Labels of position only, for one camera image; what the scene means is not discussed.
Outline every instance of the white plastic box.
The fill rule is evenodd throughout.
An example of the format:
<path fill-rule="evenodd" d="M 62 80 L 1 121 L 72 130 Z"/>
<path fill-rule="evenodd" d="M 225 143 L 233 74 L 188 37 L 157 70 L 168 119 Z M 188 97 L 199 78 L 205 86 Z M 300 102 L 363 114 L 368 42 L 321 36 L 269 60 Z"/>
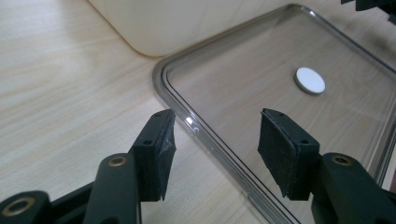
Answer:
<path fill-rule="evenodd" d="M 255 18 L 288 1 L 89 0 L 137 51 L 163 56 Z"/>

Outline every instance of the screw hole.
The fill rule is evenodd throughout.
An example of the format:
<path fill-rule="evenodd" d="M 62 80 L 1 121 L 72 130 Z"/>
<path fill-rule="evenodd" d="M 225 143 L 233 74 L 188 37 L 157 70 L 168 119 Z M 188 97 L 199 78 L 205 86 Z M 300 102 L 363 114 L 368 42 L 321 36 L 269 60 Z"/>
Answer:
<path fill-rule="evenodd" d="M 121 166 L 125 162 L 126 162 L 126 158 L 125 157 L 114 157 L 108 162 L 108 165 L 109 166 Z"/>
<path fill-rule="evenodd" d="M 350 159 L 342 156 L 334 156 L 332 157 L 332 161 L 340 165 L 345 165 L 345 166 L 352 165 L 352 161 Z"/>
<path fill-rule="evenodd" d="M 13 203 L 7 205 L 3 209 L 2 215 L 5 217 L 13 217 L 19 215 L 25 212 L 26 210 L 28 210 L 30 207 L 32 207 L 33 204 L 35 204 L 35 198 L 32 197 L 19 198 Z"/>

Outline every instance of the transparent plastic container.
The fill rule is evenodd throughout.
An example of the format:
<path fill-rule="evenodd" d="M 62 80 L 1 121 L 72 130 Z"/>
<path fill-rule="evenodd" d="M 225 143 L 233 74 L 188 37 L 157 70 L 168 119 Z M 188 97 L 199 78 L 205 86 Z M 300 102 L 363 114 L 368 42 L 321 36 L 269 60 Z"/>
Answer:
<path fill-rule="evenodd" d="M 302 91 L 300 67 L 319 72 L 325 92 Z M 312 223 L 311 202 L 282 198 L 257 150 L 262 109 L 287 114 L 320 154 L 347 154 L 381 184 L 395 144 L 395 75 L 316 12 L 288 5 L 160 61 L 153 82 L 270 222 Z"/>

